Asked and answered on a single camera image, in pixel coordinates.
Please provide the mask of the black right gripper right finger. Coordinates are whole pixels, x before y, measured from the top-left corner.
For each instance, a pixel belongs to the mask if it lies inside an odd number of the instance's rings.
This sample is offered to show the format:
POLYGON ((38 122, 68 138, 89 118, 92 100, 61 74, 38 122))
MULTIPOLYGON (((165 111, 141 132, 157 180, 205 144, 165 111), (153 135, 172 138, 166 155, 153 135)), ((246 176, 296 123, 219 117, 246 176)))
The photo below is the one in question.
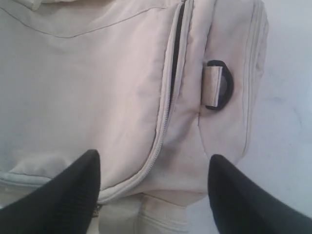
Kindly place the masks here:
POLYGON ((221 234, 310 234, 312 220, 281 202, 222 155, 213 155, 208 197, 221 234))

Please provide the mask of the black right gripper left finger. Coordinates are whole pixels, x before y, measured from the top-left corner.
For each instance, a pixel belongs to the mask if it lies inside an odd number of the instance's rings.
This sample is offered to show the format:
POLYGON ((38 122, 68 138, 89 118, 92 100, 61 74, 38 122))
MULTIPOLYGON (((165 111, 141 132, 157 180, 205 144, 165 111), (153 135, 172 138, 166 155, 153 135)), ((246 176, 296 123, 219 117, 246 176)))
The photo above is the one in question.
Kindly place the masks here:
POLYGON ((2 234, 85 234, 100 190, 100 158, 88 150, 63 172, 0 211, 2 234))

